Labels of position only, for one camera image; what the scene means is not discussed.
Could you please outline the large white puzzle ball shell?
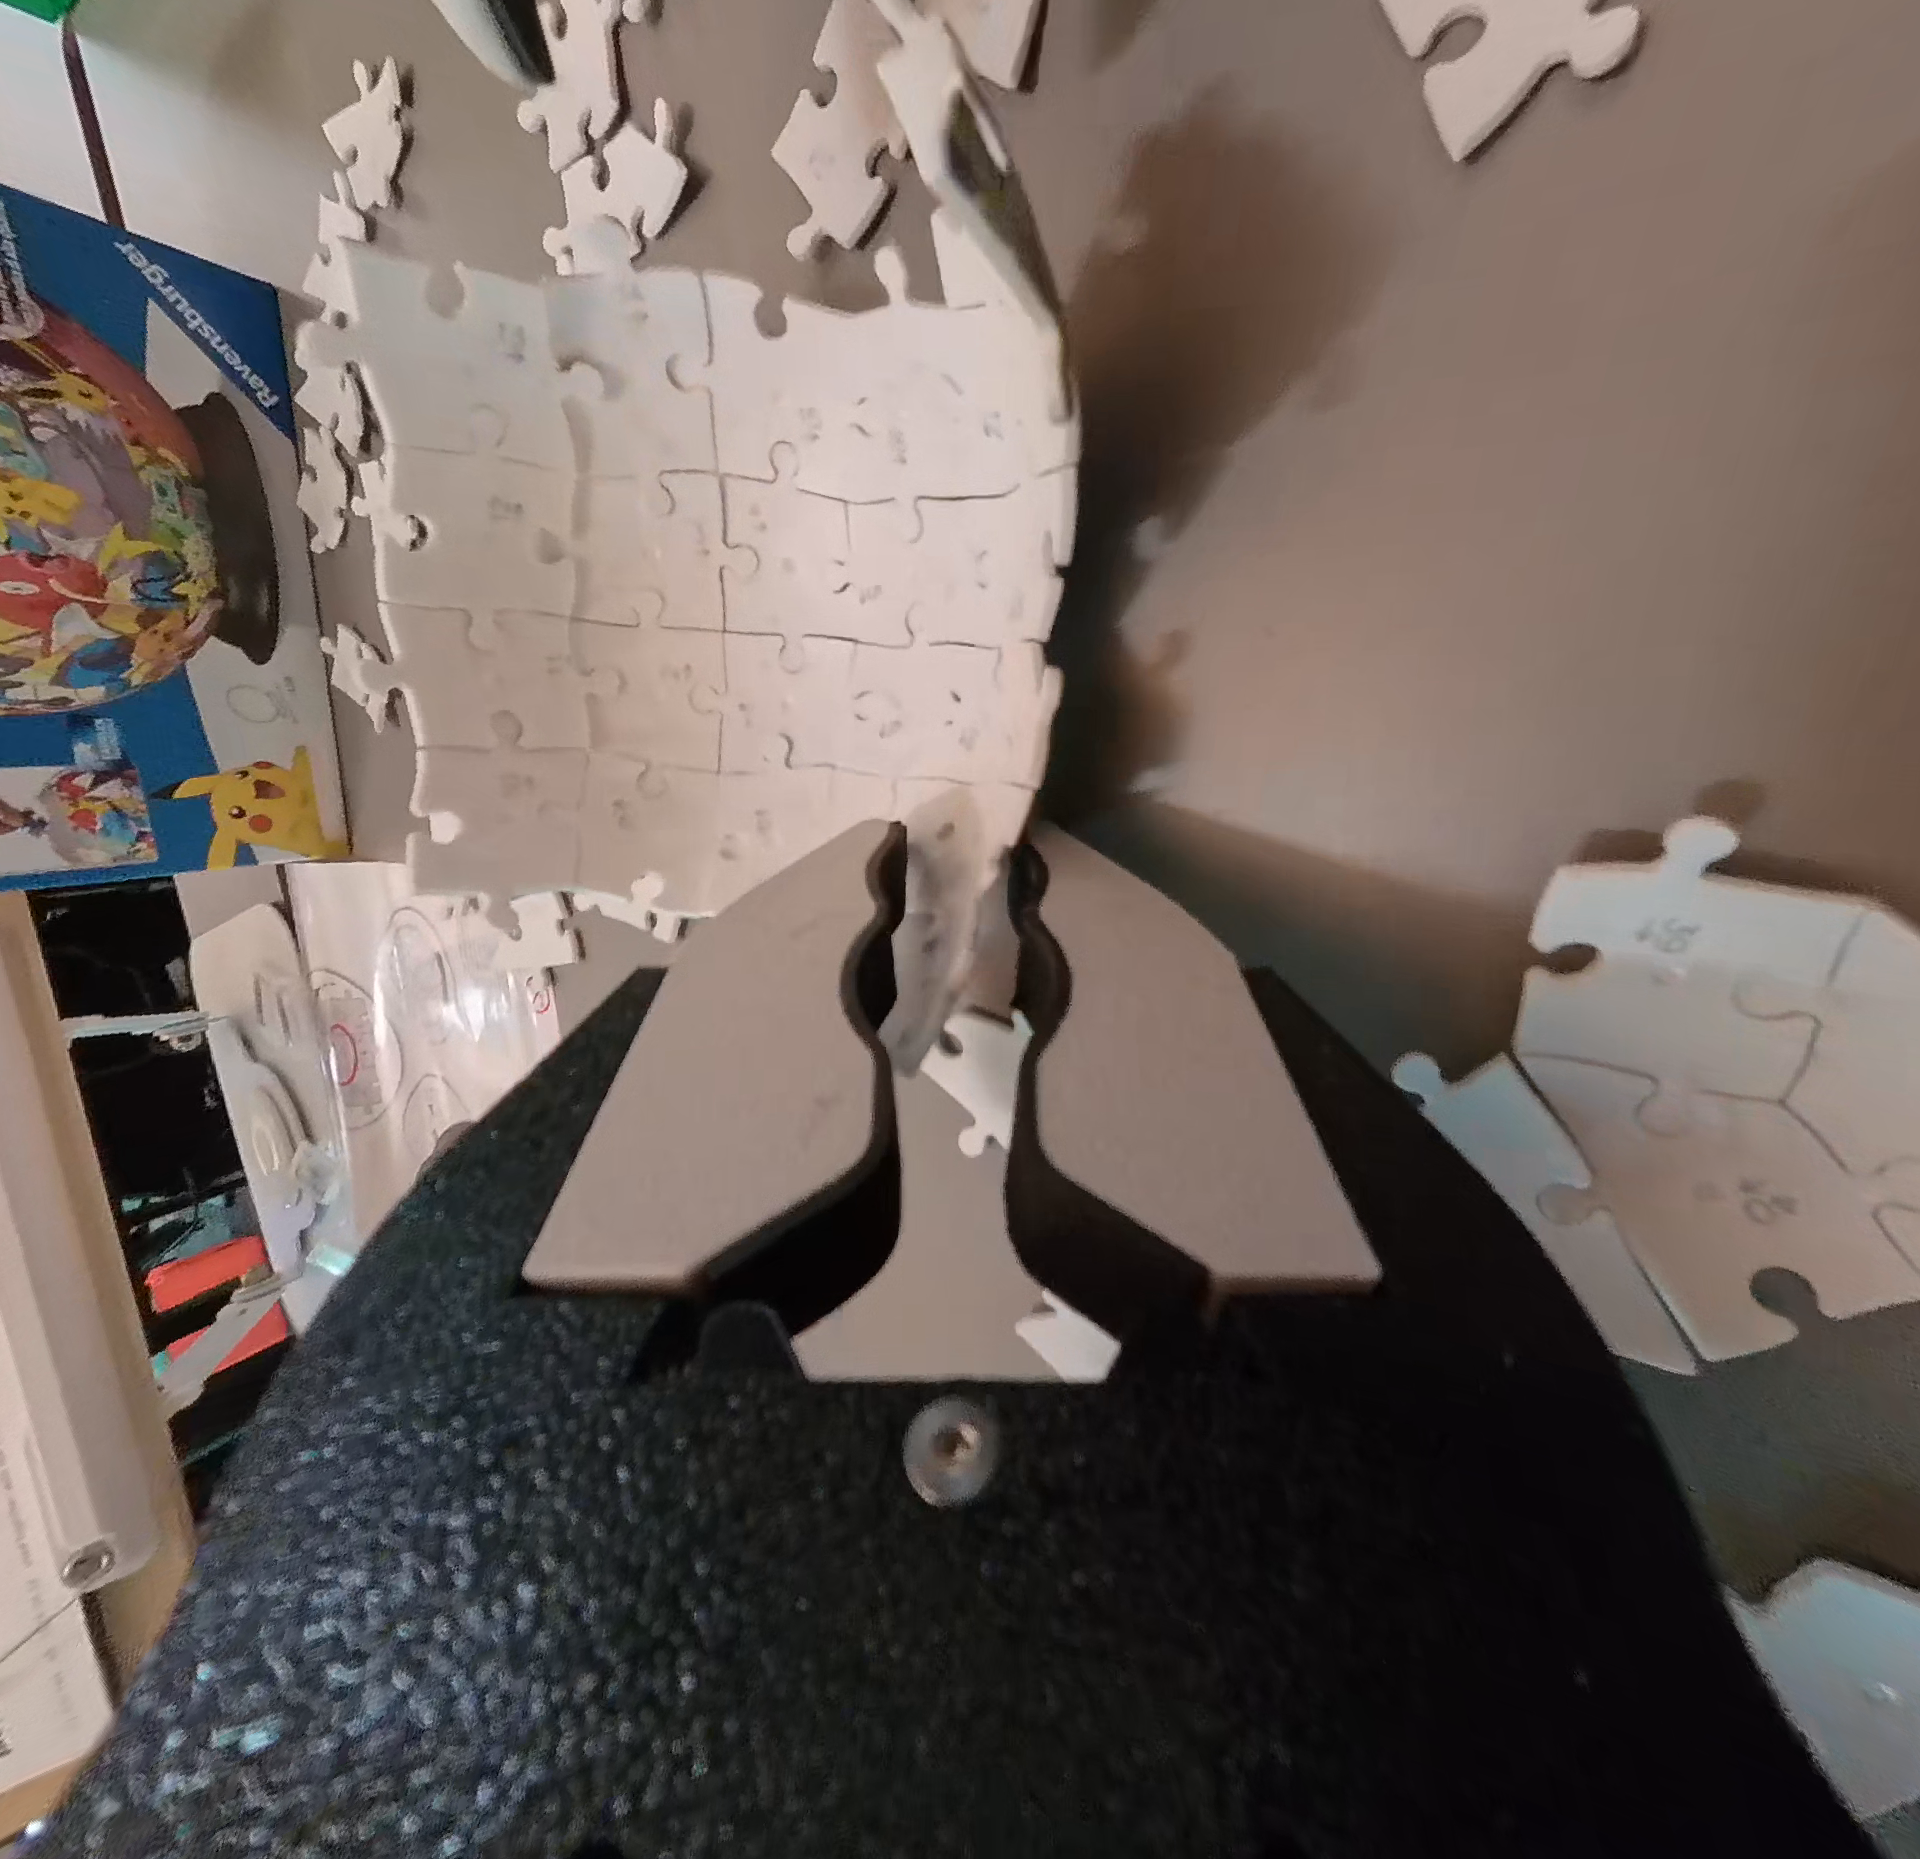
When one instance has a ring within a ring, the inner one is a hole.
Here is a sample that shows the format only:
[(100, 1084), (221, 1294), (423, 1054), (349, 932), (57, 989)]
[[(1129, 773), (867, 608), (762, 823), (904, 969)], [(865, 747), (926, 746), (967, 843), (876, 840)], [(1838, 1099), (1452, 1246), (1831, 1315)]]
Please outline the large white puzzle ball shell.
[(1081, 453), (1057, 321), (944, 224), (943, 298), (886, 251), (886, 303), (778, 332), (711, 269), (312, 265), (302, 393), (358, 449), (386, 638), (333, 673), (404, 703), (421, 891), (678, 924), (898, 823), (880, 1038), (936, 1045), (1047, 768)]

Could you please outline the white board bracket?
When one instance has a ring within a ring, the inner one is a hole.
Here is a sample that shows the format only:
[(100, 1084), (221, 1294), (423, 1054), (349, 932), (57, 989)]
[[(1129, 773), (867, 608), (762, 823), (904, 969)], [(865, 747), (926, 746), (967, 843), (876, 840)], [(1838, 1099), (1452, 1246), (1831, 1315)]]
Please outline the white board bracket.
[(292, 1325), (284, 1298), (289, 1285), (276, 1270), (251, 1272), (203, 1329), (157, 1355), (157, 1396), (167, 1421), (198, 1405), (216, 1373), (287, 1341)]

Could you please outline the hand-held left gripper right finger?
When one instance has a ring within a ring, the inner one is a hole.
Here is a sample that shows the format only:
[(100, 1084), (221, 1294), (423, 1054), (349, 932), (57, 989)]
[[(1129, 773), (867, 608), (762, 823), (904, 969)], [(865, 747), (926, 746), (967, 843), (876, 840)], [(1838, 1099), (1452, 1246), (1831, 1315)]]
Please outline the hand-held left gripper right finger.
[(1030, 1024), (1004, 1207), (1043, 1291), (1121, 1352), (1236, 1298), (1351, 1298), (1382, 1265), (1235, 954), (1043, 825), (1009, 874)]

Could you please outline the instruction sheet board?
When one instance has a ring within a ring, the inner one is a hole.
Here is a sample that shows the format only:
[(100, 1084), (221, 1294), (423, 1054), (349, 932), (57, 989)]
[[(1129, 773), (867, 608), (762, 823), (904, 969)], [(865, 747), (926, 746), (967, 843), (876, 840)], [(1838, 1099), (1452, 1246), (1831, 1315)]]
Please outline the instruction sheet board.
[(24, 893), (2, 921), (5, 1838), (163, 1638), (194, 1522)]

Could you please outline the white instruction leaflet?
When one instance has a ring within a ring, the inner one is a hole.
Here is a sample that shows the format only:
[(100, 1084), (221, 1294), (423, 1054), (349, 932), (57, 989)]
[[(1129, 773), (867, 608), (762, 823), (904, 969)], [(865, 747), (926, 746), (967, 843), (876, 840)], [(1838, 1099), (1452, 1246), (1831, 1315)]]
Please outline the white instruction leaflet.
[(503, 930), (396, 862), (292, 862), (284, 881), (368, 1240), (442, 1142), (560, 1045), (555, 973), (580, 944), (555, 893), (518, 899)]

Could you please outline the single white puzzle piece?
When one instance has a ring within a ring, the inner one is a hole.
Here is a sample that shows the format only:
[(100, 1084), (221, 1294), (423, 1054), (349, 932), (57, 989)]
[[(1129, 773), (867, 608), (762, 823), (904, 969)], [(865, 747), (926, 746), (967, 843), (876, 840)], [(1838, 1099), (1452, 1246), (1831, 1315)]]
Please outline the single white puzzle piece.
[(1644, 17), (1602, 0), (1378, 0), (1403, 50), (1424, 65), (1435, 135), (1458, 164), (1506, 128), (1554, 71), (1596, 82), (1640, 48)]

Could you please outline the clear plastic parts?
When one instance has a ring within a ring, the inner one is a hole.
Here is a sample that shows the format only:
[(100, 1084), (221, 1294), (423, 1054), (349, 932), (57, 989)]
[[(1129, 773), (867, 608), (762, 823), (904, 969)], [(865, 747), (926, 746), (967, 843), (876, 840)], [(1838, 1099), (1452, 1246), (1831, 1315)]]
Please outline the clear plastic parts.
[(198, 934), (188, 979), (270, 1270), (305, 1321), (357, 1256), (346, 1125), (314, 986), (270, 903)]

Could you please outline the scattered white puzzle pieces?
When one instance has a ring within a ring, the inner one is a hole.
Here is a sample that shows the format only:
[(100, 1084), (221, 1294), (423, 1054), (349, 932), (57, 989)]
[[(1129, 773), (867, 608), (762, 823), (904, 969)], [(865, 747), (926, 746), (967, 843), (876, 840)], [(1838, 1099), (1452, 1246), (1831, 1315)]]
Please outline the scattered white puzzle pieces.
[[(642, 264), (642, 255), (673, 222), (685, 186), (685, 165), (674, 142), (678, 113), (669, 101), (659, 101), (652, 126), (638, 122), (617, 43), (622, 22), (646, 17), (652, 2), (553, 0), (540, 7), (552, 50), (552, 82), (526, 86), (518, 103), (518, 122), (542, 140), (547, 164), (565, 189), (565, 218), (542, 234), (555, 269), (553, 278), (620, 276), (629, 268), (659, 268)], [(980, 85), (1007, 88), (1020, 82), (1034, 10), (1040, 2), (915, 0), (921, 10), (949, 24)], [(829, 5), (815, 67), (831, 77), (835, 88), (827, 98), (803, 92), (774, 147), (777, 162), (806, 200), (803, 224), (789, 238), (799, 256), (826, 242), (860, 245), (891, 194), (886, 174), (876, 171), (879, 157), (904, 157), (915, 164), (876, 75), (876, 60), (895, 43), (870, 0)], [(946, 213), (936, 201), (932, 231), (941, 262), (938, 215)], [(946, 232), (964, 232), (951, 215), (944, 226)], [(341, 238), (357, 243), (352, 232), (325, 232), (318, 259)], [(1020, 845), (1022, 837), (990, 889), (980, 924), (990, 903), (1007, 897), (1004, 879)], [(604, 912), (588, 901), (555, 897)], [(501, 924), (510, 924), (516, 917), (516, 903), (485, 906)], [(665, 934), (683, 923), (694, 923), (698, 930), (715, 918), (669, 923), (638, 912), (604, 915), (629, 917)], [(904, 915), (907, 874), (902, 918), (891, 934), (895, 981), (895, 936)], [(964, 991), (975, 967), (978, 940)], [(891, 1063), (893, 1087), (901, 1074), (915, 1072), (922, 1063), (936, 1074), (982, 1068), (982, 1079), (951, 1087), (974, 1117), (963, 1149), (982, 1149), (993, 1098), (999, 1098), (1003, 1114), (998, 1142), (1012, 1144), (1014, 1082), (1025, 1023), (1020, 1015), (999, 1021), (991, 1013), (961, 1012), (963, 996), (936, 1045), (915, 1067), (904, 1067), (891, 1056), (880, 1038), (883, 1023), (876, 1035)], [(811, 1346), (809, 1370), (817, 1377), (1020, 1381), (1043, 1370), (1043, 1333), (1054, 1335), (1070, 1319), (1051, 1306), (1051, 1297), (1022, 1267), (1007, 1213), (918, 1215), (902, 1192), (898, 1243), (876, 1277), (827, 1319), (793, 1337), (806, 1338), (815, 1329), (827, 1329), (827, 1338)]]

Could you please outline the blue printed puzzle box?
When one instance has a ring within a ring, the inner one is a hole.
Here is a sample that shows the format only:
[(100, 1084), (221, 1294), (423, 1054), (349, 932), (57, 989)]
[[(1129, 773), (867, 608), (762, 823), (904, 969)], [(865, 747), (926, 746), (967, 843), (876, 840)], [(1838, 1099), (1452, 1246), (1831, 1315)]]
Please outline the blue printed puzzle box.
[(5, 889), (346, 861), (279, 292), (2, 200)]

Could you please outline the small white puzzle ball section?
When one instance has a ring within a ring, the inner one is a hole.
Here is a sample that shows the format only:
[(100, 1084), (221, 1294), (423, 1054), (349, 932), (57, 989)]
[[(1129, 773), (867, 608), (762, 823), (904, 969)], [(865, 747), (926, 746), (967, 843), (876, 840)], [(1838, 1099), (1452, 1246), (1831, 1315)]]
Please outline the small white puzzle ball section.
[(1640, 862), (1569, 862), (1505, 1052), (1391, 1077), (1533, 1233), (1610, 1352), (1694, 1375), (1919, 1298), (1916, 924), (1857, 893), (1718, 870), (1739, 832), (1667, 825)]

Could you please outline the orange plastic item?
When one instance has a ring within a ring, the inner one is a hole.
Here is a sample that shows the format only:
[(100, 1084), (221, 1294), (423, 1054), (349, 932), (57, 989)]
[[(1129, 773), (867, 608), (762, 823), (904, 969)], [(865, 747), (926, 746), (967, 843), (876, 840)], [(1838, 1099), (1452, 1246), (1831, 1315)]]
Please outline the orange plastic item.
[(270, 1252), (256, 1233), (174, 1256), (140, 1274), (146, 1298), (146, 1341), (156, 1358), (174, 1355), (219, 1317), (245, 1277), (270, 1270)]

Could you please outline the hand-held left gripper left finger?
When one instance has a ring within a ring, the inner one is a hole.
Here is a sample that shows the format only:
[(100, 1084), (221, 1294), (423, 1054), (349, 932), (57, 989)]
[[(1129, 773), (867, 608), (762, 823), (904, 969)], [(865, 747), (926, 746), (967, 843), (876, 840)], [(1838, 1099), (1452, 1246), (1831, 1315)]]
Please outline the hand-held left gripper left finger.
[(891, 1063), (907, 829), (857, 820), (701, 923), (665, 967), (523, 1264), (540, 1292), (736, 1301), (788, 1335), (901, 1233)]

